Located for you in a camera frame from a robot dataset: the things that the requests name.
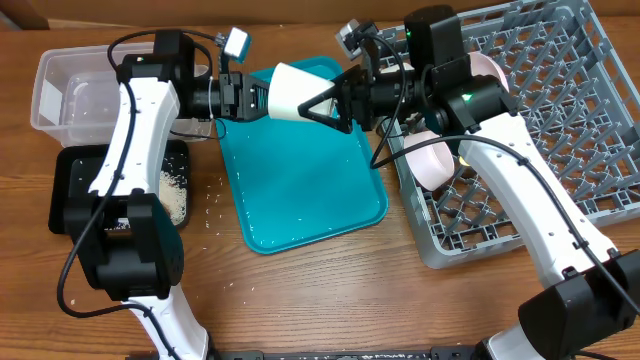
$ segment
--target wooden table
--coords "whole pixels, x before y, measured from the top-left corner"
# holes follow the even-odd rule
[[[603,24],[640,84],[640,58],[635,56],[640,21],[605,18]],[[318,55],[335,58],[346,68],[349,64],[333,38],[339,26],[248,26],[253,44],[242,70]],[[199,28],[210,33],[225,29]],[[122,359],[152,350],[142,327],[127,312],[78,320],[58,308],[55,287],[71,241],[52,235],[47,219],[61,147],[28,123],[34,76],[44,51],[108,44],[129,32],[0,34],[0,358]],[[375,136],[370,140],[377,144]],[[512,325],[518,306],[542,290],[524,249],[453,269],[427,268],[418,257],[392,167],[382,169],[391,205],[379,225],[278,255],[257,255],[244,244],[218,143],[192,144],[190,149],[194,201],[191,221],[182,231],[182,284],[193,312],[221,350],[475,344]],[[217,194],[220,200],[214,203]],[[603,231],[626,252],[640,247],[639,230],[628,222]],[[103,292],[90,289],[77,265],[66,298],[74,299],[78,310],[110,304]],[[637,359],[639,337],[636,326],[593,349]]]

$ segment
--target gray dish rack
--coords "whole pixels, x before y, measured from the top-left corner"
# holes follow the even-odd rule
[[[492,57],[537,148],[596,226],[640,216],[640,96],[587,0],[521,0],[459,14],[466,49]],[[380,34],[408,61],[404,26]],[[393,57],[383,66],[395,64]],[[392,135],[401,133],[394,126]],[[389,140],[393,152],[401,137]],[[502,207],[470,168],[435,192],[396,160],[422,261],[444,268],[522,245]]]

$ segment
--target white granules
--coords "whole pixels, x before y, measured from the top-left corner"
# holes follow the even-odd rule
[[[181,189],[179,177],[160,172],[160,202],[169,213],[173,225],[180,224],[187,213],[187,189]]]

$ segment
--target teal tray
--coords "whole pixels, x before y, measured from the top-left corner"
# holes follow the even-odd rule
[[[333,59],[291,64],[326,79],[342,73]],[[273,69],[253,75],[270,81]],[[389,198],[359,126],[346,135],[317,123],[264,117],[223,120],[220,142],[245,242],[274,254],[379,223]]]

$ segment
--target white label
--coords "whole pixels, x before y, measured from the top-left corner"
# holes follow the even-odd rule
[[[62,92],[47,80],[42,86],[40,96],[40,115],[47,118],[54,125],[60,125],[60,109],[62,108]]]

